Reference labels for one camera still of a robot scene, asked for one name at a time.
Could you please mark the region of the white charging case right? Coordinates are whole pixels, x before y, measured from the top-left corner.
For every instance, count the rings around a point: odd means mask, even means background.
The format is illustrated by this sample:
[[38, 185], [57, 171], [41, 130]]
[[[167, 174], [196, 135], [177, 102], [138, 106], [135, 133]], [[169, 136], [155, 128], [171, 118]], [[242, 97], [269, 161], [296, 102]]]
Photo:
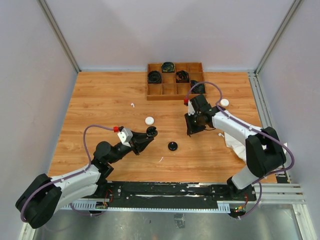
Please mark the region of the white charging case right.
[[219, 103], [222, 107], [228, 107], [230, 104], [230, 102], [226, 98], [221, 99]]

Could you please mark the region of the wooden compartment tray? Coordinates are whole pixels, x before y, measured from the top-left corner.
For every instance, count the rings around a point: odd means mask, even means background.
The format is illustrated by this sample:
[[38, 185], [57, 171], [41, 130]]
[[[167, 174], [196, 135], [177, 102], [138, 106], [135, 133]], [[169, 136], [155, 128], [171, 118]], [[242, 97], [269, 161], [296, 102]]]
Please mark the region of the wooden compartment tray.
[[205, 94], [204, 71], [201, 62], [161, 62], [147, 65], [146, 99], [148, 101], [183, 100]]

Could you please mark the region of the white charging case centre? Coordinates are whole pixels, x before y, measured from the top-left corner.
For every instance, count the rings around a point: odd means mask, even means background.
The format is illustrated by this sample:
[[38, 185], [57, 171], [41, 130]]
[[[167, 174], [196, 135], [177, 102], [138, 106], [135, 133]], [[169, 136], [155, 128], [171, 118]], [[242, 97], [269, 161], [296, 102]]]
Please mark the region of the white charging case centre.
[[145, 124], [151, 126], [155, 123], [155, 119], [151, 116], [145, 118]]

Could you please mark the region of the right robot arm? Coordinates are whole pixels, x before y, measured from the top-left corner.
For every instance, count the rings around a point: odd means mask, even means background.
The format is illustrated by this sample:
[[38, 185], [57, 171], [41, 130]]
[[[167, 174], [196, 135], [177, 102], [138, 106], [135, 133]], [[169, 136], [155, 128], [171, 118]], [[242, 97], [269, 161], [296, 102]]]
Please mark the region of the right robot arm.
[[248, 186], [286, 163], [274, 128], [248, 124], [220, 105], [211, 106], [203, 94], [191, 99], [186, 97], [183, 102], [188, 107], [184, 115], [188, 136], [210, 127], [223, 131], [245, 147], [246, 166], [227, 180], [226, 193], [230, 199], [240, 199]]

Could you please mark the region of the crumpled white cloth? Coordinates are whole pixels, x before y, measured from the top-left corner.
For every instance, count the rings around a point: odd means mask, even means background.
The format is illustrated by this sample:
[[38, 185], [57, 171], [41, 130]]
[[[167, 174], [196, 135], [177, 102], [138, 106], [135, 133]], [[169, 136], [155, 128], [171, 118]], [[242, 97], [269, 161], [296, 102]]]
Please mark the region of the crumpled white cloth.
[[[223, 134], [221, 133], [221, 136], [222, 135], [223, 135], [226, 147], [232, 149], [232, 151], [237, 155], [237, 157], [243, 160], [245, 164], [247, 164], [247, 157], [246, 157], [247, 155], [246, 155], [245, 145], [226, 132], [224, 132]], [[270, 140], [269, 138], [261, 136], [260, 134], [257, 134], [257, 135], [258, 137], [263, 137], [263, 140]], [[271, 140], [271, 143], [275, 144], [277, 147], [280, 146], [279, 144], [275, 143], [272, 140]], [[262, 149], [266, 150], [267, 145], [262, 145]], [[284, 154], [287, 153], [287, 150], [283, 146], [282, 146], [282, 150]]]

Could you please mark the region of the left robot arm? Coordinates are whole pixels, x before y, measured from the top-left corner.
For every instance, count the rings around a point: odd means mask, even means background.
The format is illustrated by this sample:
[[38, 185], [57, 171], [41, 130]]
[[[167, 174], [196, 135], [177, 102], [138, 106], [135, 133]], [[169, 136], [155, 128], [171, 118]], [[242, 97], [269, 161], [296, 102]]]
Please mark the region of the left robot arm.
[[84, 167], [53, 177], [45, 173], [38, 175], [15, 203], [20, 219], [38, 229], [58, 210], [78, 199], [91, 195], [103, 197], [107, 193], [105, 182], [113, 171], [112, 164], [130, 152], [138, 156], [158, 135], [155, 126], [148, 127], [145, 132], [134, 132], [123, 126], [114, 131], [119, 143], [98, 143]]

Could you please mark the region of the white charging case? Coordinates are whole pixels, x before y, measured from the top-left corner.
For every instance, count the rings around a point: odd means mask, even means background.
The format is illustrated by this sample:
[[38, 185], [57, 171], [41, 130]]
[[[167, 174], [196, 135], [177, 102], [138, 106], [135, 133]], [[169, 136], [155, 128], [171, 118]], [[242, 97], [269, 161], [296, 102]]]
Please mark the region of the white charging case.
[[219, 103], [222, 107], [228, 107], [230, 104], [230, 102], [226, 98], [221, 99]]
[[155, 123], [155, 119], [151, 116], [145, 118], [145, 124], [151, 126]]

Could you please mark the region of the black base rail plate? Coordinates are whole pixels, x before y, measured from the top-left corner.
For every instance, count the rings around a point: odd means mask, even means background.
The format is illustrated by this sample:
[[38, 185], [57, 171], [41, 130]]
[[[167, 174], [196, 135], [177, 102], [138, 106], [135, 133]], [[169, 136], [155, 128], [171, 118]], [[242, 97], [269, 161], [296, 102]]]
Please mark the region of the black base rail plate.
[[252, 186], [233, 191], [227, 184], [202, 182], [107, 181], [87, 195], [101, 199], [108, 208], [130, 209], [216, 209], [218, 201], [253, 202]]

